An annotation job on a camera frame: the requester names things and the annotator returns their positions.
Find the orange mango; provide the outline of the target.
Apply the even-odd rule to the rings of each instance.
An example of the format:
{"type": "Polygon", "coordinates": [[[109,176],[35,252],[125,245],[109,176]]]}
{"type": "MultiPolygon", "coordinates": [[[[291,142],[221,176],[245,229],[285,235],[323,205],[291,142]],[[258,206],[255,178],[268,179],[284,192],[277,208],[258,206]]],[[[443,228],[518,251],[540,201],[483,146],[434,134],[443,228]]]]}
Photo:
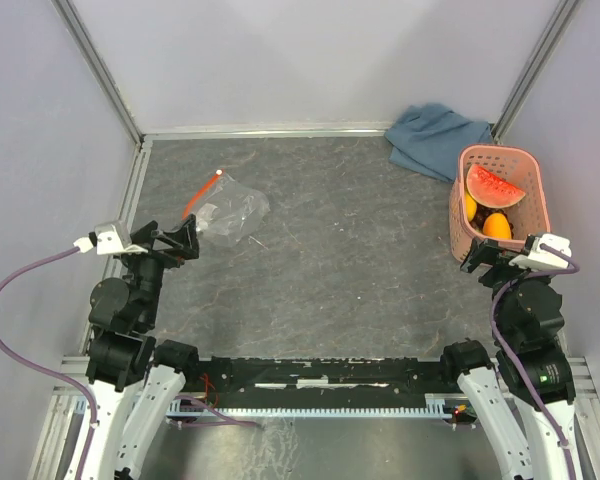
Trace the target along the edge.
{"type": "Polygon", "coordinates": [[[512,230],[509,221],[503,213],[499,212],[492,213],[485,219],[482,233],[485,236],[496,239],[512,239],[512,230]]]}

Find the watermelon slice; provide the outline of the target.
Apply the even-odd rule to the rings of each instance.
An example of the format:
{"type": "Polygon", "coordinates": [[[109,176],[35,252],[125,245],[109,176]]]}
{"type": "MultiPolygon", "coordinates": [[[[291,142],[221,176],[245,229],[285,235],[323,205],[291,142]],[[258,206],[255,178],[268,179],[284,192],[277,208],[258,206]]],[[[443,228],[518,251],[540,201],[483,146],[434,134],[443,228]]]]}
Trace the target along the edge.
{"type": "Polygon", "coordinates": [[[526,196],[524,190],[477,164],[470,166],[465,184],[478,204],[492,209],[512,207],[526,196]]]}

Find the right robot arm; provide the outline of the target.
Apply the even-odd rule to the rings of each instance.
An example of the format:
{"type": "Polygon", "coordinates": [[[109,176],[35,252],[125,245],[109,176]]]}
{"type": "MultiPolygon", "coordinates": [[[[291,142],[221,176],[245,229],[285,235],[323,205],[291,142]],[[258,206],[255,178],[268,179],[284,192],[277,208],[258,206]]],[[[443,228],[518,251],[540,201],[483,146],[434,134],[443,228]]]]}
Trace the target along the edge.
{"type": "Polygon", "coordinates": [[[491,289],[491,360],[476,340],[444,348],[438,368],[447,389],[464,393],[496,455],[504,479],[580,479],[575,439],[576,389],[558,339],[565,320],[556,276],[579,272],[568,239],[530,235],[519,251],[473,240],[461,263],[491,289]]]}

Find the pink plastic basket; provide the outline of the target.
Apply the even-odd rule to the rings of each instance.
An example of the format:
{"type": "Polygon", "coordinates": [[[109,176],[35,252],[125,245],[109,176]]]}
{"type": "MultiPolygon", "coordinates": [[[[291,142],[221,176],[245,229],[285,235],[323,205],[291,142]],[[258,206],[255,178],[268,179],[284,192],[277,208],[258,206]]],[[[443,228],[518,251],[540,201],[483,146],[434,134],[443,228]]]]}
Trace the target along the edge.
{"type": "Polygon", "coordinates": [[[473,144],[459,154],[457,176],[449,198],[451,254],[456,260],[465,259],[473,239],[486,238],[470,225],[466,217],[465,177],[474,164],[525,192],[521,202],[505,210],[507,218],[513,225],[513,238],[499,240],[501,247],[521,251],[528,235],[551,231],[541,170],[535,157],[516,147],[473,144]]]}

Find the clear zip top bag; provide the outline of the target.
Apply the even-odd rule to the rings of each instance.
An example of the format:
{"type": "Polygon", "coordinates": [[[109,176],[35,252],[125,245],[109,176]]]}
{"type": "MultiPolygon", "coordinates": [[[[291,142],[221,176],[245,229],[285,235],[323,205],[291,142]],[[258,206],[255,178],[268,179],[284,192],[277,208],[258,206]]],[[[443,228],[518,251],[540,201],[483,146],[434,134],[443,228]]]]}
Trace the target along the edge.
{"type": "Polygon", "coordinates": [[[218,169],[190,199],[182,219],[196,217],[196,232],[216,246],[234,247],[252,235],[270,211],[266,195],[218,169]]]}

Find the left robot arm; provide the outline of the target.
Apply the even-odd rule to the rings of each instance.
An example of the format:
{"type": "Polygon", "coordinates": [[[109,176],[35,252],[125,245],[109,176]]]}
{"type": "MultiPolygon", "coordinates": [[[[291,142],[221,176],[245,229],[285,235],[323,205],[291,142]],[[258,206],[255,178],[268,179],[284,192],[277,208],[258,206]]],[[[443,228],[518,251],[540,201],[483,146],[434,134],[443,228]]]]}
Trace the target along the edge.
{"type": "Polygon", "coordinates": [[[196,218],[171,230],[151,221],[134,232],[101,224],[96,250],[121,262],[122,277],[100,281],[90,294],[87,395],[68,479],[136,479],[170,404],[201,378],[193,345],[151,336],[165,271],[199,256],[196,218]]]}

